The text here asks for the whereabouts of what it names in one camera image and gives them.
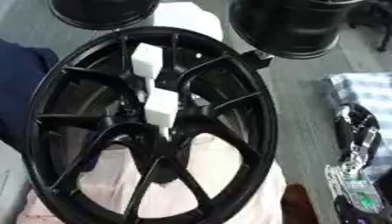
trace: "pink cloth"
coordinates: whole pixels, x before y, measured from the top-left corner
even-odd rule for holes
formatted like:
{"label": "pink cloth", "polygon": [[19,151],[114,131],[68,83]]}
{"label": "pink cloth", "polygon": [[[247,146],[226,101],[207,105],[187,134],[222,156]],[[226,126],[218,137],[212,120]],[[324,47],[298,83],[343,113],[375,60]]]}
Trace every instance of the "pink cloth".
{"label": "pink cloth", "polygon": [[[198,136],[192,143],[188,171],[210,197],[218,194],[233,178],[241,164],[238,151],[218,138]],[[81,190],[107,209],[122,213],[135,189],[140,174],[128,149],[105,150],[97,166],[80,179]],[[281,224],[280,200],[285,180],[281,168],[274,163],[257,193],[228,224]],[[180,181],[168,185],[153,184],[139,209],[144,218],[180,214],[197,206],[196,199]],[[17,224],[62,223],[46,209],[34,192],[30,192]]]}

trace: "blue plaid fabric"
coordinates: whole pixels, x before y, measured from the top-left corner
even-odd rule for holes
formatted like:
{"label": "blue plaid fabric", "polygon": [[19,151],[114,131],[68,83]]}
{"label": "blue plaid fabric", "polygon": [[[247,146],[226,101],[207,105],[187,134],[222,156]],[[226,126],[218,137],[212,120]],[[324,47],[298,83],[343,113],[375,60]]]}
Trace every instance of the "blue plaid fabric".
{"label": "blue plaid fabric", "polygon": [[341,73],[325,79],[327,96],[337,108],[356,102],[372,112],[380,124],[382,142],[365,173],[372,181],[392,168],[392,73]]}

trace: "black wheel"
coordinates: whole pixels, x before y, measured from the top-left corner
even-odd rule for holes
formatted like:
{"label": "black wheel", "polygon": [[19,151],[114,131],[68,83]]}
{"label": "black wheel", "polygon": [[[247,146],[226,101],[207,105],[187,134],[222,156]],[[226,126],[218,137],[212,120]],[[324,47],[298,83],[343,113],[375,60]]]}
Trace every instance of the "black wheel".
{"label": "black wheel", "polygon": [[[145,122],[144,100],[137,97],[145,86],[133,74],[130,55],[142,42],[164,48],[157,86],[180,95],[170,142]],[[206,103],[198,103],[195,95]],[[233,145],[242,160],[231,182],[213,198],[186,169],[189,143],[202,133]],[[124,213],[93,202],[77,184],[111,144],[127,146],[142,175]],[[276,144],[270,94],[237,52],[196,32],[144,27],[85,44],[45,77],[31,101],[24,162],[38,196],[65,223],[222,223],[263,183]],[[78,149],[72,159],[65,155],[69,149]],[[139,217],[147,188],[167,172],[190,189],[197,207],[171,217]]]}

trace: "gray floor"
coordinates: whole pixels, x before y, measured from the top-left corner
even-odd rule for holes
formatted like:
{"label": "gray floor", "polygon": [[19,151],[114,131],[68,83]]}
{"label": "gray floor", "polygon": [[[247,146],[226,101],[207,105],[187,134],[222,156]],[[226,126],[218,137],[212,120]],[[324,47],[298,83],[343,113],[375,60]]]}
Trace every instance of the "gray floor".
{"label": "gray floor", "polygon": [[[225,30],[225,42],[243,52],[249,46],[231,30],[228,1],[196,0],[215,13]],[[390,52],[378,53],[377,31],[345,27],[339,45],[322,58],[275,59],[260,73],[269,85],[279,114],[280,136],[277,159],[290,182],[304,183],[320,223],[337,223],[324,179],[324,166],[339,153],[332,129],[333,113],[322,95],[320,79],[326,74],[385,71],[392,69]],[[45,46],[61,57],[88,41],[91,31],[75,29],[55,19],[46,0],[2,0],[0,38],[26,46]]]}

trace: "white foam block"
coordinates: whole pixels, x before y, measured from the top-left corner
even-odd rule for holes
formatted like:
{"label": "white foam block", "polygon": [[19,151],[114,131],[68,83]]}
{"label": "white foam block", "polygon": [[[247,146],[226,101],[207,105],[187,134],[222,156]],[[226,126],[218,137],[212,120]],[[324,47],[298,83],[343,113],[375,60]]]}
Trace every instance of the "white foam block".
{"label": "white foam block", "polygon": [[179,94],[153,88],[144,106],[147,123],[160,128],[171,128],[179,110]]}
{"label": "white foam block", "polygon": [[132,65],[136,75],[155,80],[164,64],[161,47],[140,44],[132,54]]}

